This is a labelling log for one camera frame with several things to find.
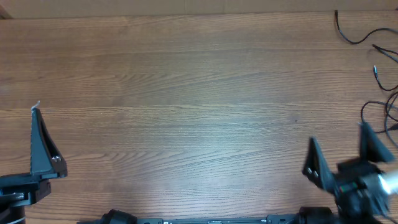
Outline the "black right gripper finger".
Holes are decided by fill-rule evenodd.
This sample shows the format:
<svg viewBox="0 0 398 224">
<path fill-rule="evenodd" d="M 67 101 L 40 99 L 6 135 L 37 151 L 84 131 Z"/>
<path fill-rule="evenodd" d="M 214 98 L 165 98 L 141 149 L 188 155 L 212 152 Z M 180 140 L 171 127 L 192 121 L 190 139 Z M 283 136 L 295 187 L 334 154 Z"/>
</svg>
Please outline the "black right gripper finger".
<svg viewBox="0 0 398 224">
<path fill-rule="evenodd" d="M 335 177 L 330 170 L 320 145 L 315 137 L 309 139 L 308 152 L 302 174 L 313 182 L 319 189 L 329 193 L 334 192 Z"/>
<path fill-rule="evenodd" d="M 372 127 L 363 122 L 360 127 L 359 157 L 374 163 L 389 163 L 395 160 L 392 152 L 377 137 Z"/>
</svg>

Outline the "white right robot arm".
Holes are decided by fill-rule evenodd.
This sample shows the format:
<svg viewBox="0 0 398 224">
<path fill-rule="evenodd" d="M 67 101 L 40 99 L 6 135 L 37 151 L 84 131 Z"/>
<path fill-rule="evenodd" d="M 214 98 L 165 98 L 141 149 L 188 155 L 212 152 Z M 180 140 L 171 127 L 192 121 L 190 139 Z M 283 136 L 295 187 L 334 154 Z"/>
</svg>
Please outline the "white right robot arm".
<svg viewBox="0 0 398 224">
<path fill-rule="evenodd" d="M 377 163 L 394 160 L 366 122 L 360 125 L 359 156 L 337 164 L 336 173 L 330 170 L 317 139 L 311 137 L 302 174 L 334 196 L 338 213 L 328 207 L 302 207 L 294 223 L 379 223 L 378 215 L 390 220 L 389 197 L 397 193 L 397 175 L 383 172 Z"/>
</svg>

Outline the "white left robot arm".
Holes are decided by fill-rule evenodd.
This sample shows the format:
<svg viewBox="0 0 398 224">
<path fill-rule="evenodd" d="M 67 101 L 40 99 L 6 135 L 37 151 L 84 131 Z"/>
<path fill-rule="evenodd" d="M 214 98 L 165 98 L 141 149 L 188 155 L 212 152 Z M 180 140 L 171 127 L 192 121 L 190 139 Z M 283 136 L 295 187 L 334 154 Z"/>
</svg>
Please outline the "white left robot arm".
<svg viewBox="0 0 398 224">
<path fill-rule="evenodd" d="M 50 180 L 68 175 L 67 162 L 52 141 L 38 104 L 31 108 L 30 171 L 1 177 L 1 223 L 25 223 L 25 207 L 52 191 Z"/>
</svg>

